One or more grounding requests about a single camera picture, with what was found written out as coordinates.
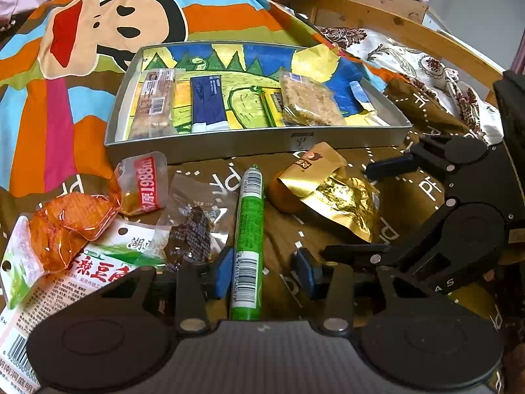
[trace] red label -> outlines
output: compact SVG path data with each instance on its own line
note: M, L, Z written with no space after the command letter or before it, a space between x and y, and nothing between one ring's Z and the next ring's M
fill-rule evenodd
M144 211L158 209L157 175L153 157L145 157L133 162L135 166L136 184L138 187L138 202Z

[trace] blue package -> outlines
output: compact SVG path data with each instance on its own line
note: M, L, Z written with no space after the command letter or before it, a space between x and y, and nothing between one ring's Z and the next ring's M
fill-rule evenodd
M229 130L221 76L192 77L192 133Z

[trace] pink curtain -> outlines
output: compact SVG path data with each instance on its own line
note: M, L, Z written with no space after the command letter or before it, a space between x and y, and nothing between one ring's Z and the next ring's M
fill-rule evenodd
M525 32L523 33L518 53L516 54L513 65L510 69L519 76L525 75Z

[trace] gold foil wrapper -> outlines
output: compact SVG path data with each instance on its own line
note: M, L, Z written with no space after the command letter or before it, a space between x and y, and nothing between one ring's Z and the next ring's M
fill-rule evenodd
M371 242L379 216L379 192L346 174L347 161L327 143L315 145L279 179L309 208Z

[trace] wooden plank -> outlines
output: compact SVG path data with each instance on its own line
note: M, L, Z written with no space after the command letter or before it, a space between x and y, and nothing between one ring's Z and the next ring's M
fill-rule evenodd
M349 0L363 3L398 16L410 19L416 23L423 23L427 5L417 0Z
M339 24L349 28L368 28L392 37L406 46L422 50L436 59L447 59L489 89L502 74L466 47L409 19L370 5L349 0L316 0L316 24L324 26L325 10L336 13Z

